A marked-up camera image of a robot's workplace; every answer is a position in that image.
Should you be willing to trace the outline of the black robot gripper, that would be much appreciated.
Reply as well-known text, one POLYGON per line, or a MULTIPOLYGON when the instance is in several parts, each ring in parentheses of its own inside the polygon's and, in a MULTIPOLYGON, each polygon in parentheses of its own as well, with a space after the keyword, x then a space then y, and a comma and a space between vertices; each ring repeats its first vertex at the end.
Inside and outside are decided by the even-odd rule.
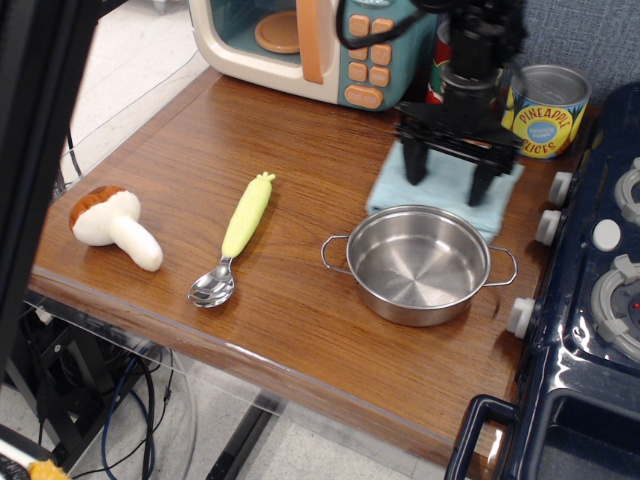
POLYGON ((476 207, 496 175, 509 174, 521 141, 492 112, 497 76, 470 79, 443 69, 441 104, 403 101, 396 106, 396 136, 403 147, 406 178, 419 184, 435 150, 476 165, 468 205, 476 207))

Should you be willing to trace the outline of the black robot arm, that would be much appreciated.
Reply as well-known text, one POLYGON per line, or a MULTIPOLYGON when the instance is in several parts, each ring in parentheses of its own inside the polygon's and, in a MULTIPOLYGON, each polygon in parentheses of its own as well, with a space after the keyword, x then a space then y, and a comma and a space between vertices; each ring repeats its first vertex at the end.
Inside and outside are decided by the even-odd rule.
POLYGON ((162 110, 133 143, 102 162, 92 182, 122 173, 151 196, 150 214, 176 221, 166 238, 173 269, 165 290, 136 268, 130 285, 102 298, 74 275, 44 264, 53 247, 51 202, 58 156, 75 102, 100 5, 96 1, 9 1, 1 7, 1 353, 15 343, 27 290, 172 347, 268 390, 293 395, 336 388, 359 395, 373 382, 399 389, 451 387, 462 395, 509 395, 520 346, 500 334, 477 304, 468 325, 395 327, 371 316, 351 293, 320 279, 293 279, 310 239, 339 218, 358 215, 374 177, 374 151, 391 140, 388 114, 364 114, 263 91, 205 73, 162 110), (243 162, 233 140, 261 154, 276 133, 300 135, 311 159, 274 152, 284 189, 269 210, 270 227, 245 272, 256 293, 242 292, 221 313, 178 296, 210 253, 208 236, 190 225, 212 223, 223 192, 234 192, 243 162), (353 315, 368 317, 358 337, 353 315))

